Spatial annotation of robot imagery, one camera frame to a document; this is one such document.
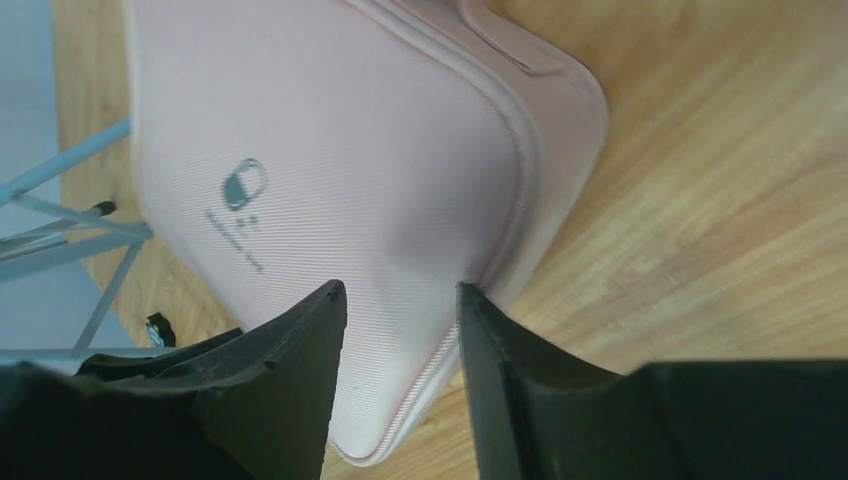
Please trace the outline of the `pink medicine kit case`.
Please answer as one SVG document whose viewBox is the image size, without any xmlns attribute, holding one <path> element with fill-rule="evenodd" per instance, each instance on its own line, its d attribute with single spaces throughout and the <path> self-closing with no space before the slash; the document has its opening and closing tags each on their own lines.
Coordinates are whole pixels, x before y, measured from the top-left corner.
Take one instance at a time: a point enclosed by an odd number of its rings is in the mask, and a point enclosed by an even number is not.
<svg viewBox="0 0 848 480">
<path fill-rule="evenodd" d="M 245 330 L 330 279 L 329 439 L 385 460 L 459 367 L 455 287 L 528 283 L 602 150 L 581 62 L 483 1 L 128 1 L 155 234 Z"/>
</svg>

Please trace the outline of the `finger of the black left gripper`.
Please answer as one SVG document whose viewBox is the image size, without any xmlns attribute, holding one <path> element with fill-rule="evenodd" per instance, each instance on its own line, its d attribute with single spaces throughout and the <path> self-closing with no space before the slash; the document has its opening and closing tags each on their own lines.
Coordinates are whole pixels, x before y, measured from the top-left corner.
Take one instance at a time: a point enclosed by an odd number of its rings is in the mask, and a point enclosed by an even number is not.
<svg viewBox="0 0 848 480">
<path fill-rule="evenodd" d="M 234 328 L 196 344 L 154 357 L 129 358 L 95 354 L 82 362 L 76 375 L 94 377 L 102 381 L 118 381 L 138 376 L 152 378 L 172 366 L 212 351 L 243 334 L 243 330 Z"/>
</svg>

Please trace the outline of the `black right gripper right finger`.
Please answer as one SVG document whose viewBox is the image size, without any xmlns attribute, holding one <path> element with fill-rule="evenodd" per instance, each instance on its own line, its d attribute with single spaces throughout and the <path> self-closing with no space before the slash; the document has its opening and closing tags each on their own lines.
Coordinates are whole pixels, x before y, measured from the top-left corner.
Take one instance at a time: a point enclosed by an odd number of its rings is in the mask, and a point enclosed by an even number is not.
<svg viewBox="0 0 848 480">
<path fill-rule="evenodd" d="M 619 375 L 457 287 L 483 479 L 843 479 L 843 359 L 673 361 Z"/>
</svg>

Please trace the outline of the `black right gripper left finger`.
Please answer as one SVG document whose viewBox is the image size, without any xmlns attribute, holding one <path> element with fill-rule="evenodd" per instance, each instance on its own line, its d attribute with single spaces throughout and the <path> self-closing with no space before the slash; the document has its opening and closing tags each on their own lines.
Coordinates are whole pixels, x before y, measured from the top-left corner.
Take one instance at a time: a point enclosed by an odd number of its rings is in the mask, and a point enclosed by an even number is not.
<svg viewBox="0 0 848 480">
<path fill-rule="evenodd" d="M 1 370 L 5 479 L 316 479 L 347 324 L 331 280 L 278 317 L 161 374 Z"/>
</svg>

